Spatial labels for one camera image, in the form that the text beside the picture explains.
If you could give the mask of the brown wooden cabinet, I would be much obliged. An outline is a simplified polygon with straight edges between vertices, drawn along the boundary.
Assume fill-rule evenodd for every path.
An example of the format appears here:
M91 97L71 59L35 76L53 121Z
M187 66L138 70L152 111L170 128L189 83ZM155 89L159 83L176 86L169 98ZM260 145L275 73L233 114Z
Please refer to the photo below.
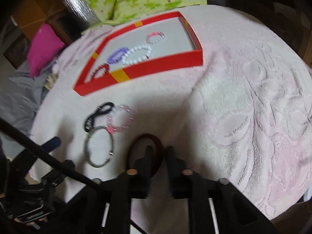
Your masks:
M42 24L47 23L65 44L73 41L60 20L69 15L62 0L22 0L12 17L24 35L31 41Z

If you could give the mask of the magenta pillow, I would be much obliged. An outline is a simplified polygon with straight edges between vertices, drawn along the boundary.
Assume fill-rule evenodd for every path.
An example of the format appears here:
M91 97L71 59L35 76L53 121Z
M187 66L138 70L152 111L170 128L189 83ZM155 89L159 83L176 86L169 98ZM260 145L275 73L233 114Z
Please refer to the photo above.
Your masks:
M65 47L50 25L40 26L31 41L27 54L30 76L37 77L41 70Z

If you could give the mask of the pink textured bed blanket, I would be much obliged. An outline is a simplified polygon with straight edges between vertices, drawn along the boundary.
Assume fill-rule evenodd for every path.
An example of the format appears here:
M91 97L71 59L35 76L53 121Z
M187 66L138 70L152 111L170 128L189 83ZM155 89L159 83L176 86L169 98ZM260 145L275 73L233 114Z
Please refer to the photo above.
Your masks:
M269 219L295 204L311 185L309 67L254 17L230 8L180 9L196 32L204 64L131 80L82 97L73 90L108 27L89 31L60 57L58 80L31 130L43 143L62 140L55 157L68 157L85 175L110 179L123 170L129 142L157 135L203 176L228 178ZM103 168L83 161L83 123L100 104L125 104L135 115L115 136L115 155Z

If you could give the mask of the silver foil insulation mat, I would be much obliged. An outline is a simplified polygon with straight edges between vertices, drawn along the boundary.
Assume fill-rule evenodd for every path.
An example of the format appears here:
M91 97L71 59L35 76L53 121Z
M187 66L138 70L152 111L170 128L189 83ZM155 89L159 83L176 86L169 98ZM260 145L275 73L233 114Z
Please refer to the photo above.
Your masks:
M87 3L82 0L62 0L68 11L78 21L79 25L87 29L100 23L100 19Z

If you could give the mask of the red shallow cardboard box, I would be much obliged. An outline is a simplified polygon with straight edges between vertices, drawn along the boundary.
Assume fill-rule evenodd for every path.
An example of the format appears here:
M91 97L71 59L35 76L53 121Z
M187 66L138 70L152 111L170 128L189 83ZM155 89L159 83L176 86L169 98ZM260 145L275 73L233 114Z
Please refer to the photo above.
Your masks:
M81 96L165 71L202 66L203 47L179 11L138 20L106 36L73 89Z

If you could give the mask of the grey bed sheet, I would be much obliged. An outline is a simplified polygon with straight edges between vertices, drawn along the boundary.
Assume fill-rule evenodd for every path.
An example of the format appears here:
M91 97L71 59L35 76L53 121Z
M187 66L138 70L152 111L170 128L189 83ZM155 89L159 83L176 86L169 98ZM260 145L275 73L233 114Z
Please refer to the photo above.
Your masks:
M50 91L43 85L57 63L58 58L53 58L37 77L32 78L26 60L16 72L1 83L1 118L27 137L32 138L33 122Z

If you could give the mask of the small floral fabric pouch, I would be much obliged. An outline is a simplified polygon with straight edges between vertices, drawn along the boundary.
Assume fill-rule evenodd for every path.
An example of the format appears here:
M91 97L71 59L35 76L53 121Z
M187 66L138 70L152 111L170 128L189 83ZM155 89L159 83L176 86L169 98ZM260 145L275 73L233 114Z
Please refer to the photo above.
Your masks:
M45 80L45 83L44 83L44 87L47 89L47 90L51 90L53 85L55 84L55 82L58 80L58 75L57 74L49 74Z

